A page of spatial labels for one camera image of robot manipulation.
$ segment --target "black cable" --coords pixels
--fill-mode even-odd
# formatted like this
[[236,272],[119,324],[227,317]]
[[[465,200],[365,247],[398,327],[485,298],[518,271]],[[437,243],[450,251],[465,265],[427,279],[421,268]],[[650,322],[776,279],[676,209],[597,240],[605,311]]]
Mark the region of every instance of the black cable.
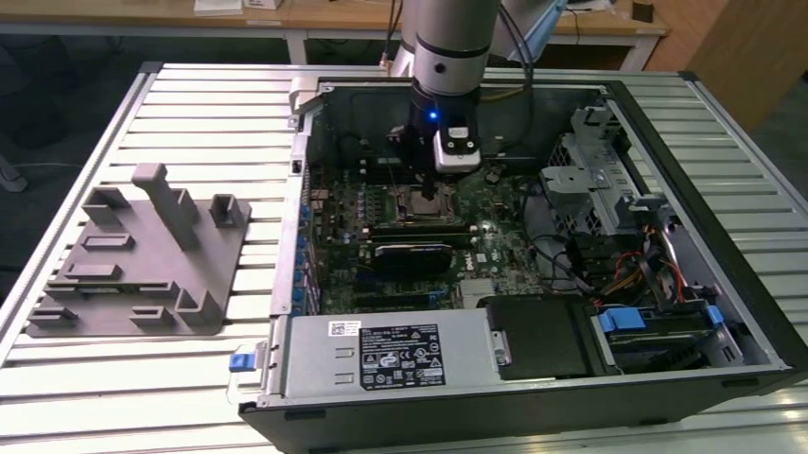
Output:
[[390,40],[393,39],[393,32],[395,31],[395,25],[399,23],[402,18],[402,10],[405,9],[405,0],[399,4],[398,12],[395,11],[395,0],[390,2],[390,18],[387,19],[387,33],[383,40],[383,55],[390,55]]
[[549,281],[550,281],[550,287],[553,287],[553,283],[556,281],[572,281],[572,279],[569,279],[568,277],[558,277],[558,257],[561,255],[566,255],[566,251],[560,251],[556,255],[553,255],[553,269],[550,272],[550,277],[549,277]]
[[578,12],[574,9],[570,9],[569,7],[565,7],[565,9],[572,12],[572,15],[576,17],[576,45],[578,45],[581,43],[581,27],[578,26]]
[[533,117],[534,117],[534,105],[533,105],[533,74],[534,74],[533,64],[534,64],[534,62],[533,62],[533,54],[530,53],[530,48],[528,46],[528,42],[525,41],[524,36],[520,31],[520,26],[517,25],[517,22],[514,21],[514,18],[510,15],[510,12],[508,12],[508,8],[501,4],[500,4],[498,16],[500,16],[500,20],[502,21],[502,24],[505,25],[505,31],[508,32],[508,36],[510,37],[512,44],[514,45],[514,48],[517,49],[517,53],[520,55],[521,71],[525,75],[524,92],[525,92],[525,98],[528,100],[528,117],[526,117],[525,125],[524,125],[521,133],[520,133],[520,137],[516,141],[513,141],[512,143],[502,146],[502,148],[500,149],[500,152],[504,152],[506,149],[509,149],[512,147],[518,147],[518,146],[526,147],[526,145],[524,144],[524,141],[528,138],[528,136],[530,135],[530,129],[533,127]]
[[574,276],[576,273],[572,271],[572,269],[564,263],[558,262],[558,255],[561,255],[561,253],[557,253],[556,256],[550,256],[549,253],[542,251],[542,248],[536,246],[536,241],[542,238],[552,239],[553,241],[556,241],[557,243],[561,243],[561,244],[566,244],[566,238],[561,235],[545,234],[545,235],[538,235],[538,236],[534,236],[533,238],[530,238],[530,242],[534,243],[533,247],[536,249],[536,252],[546,259],[548,262],[550,262],[553,264],[553,273],[556,273],[556,267],[558,267],[558,269],[561,271],[564,271],[568,276]]

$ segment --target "barcode label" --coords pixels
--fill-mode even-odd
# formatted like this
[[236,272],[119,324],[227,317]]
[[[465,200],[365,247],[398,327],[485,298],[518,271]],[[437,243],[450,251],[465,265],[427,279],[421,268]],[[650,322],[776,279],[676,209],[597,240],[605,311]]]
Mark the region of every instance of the barcode label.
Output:
[[358,336],[361,328],[359,320],[329,322],[329,336]]

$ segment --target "yellow cable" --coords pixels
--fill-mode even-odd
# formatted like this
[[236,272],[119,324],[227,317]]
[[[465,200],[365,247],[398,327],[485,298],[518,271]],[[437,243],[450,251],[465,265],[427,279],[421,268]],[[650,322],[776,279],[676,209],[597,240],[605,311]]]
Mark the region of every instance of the yellow cable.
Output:
[[502,99],[508,99],[509,97],[518,95],[524,91],[525,91],[525,87],[520,87],[520,88],[512,90],[510,92],[500,93],[498,95],[484,96],[480,99],[480,101],[481,102],[501,101]]

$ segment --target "green circuit board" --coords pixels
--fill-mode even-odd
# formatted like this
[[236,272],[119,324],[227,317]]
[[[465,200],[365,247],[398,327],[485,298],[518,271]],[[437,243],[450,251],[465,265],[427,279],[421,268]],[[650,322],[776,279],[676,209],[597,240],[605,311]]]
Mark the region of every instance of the green circuit board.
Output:
[[362,235],[367,226],[402,222],[395,194],[418,186],[367,184],[359,175],[345,172],[327,185],[327,194],[313,191],[321,313],[370,311],[357,305],[358,299],[406,295],[429,295],[430,308],[460,308],[458,284],[466,279],[490,279],[496,294],[542,293],[536,254],[530,253],[520,219],[524,179],[496,178],[492,183],[486,180],[490,175],[484,169],[442,188],[450,210],[443,210],[441,220],[426,222],[473,225],[473,246],[451,251],[446,272],[419,280],[377,278],[370,264],[375,245]]

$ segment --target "motherboard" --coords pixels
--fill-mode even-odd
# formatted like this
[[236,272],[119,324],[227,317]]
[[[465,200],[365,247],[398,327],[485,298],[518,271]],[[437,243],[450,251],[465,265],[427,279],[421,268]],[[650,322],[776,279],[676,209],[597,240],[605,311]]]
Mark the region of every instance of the motherboard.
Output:
[[521,220],[526,178],[486,166],[429,197],[386,170],[386,179],[361,170],[314,177],[321,313],[462,308],[542,293]]

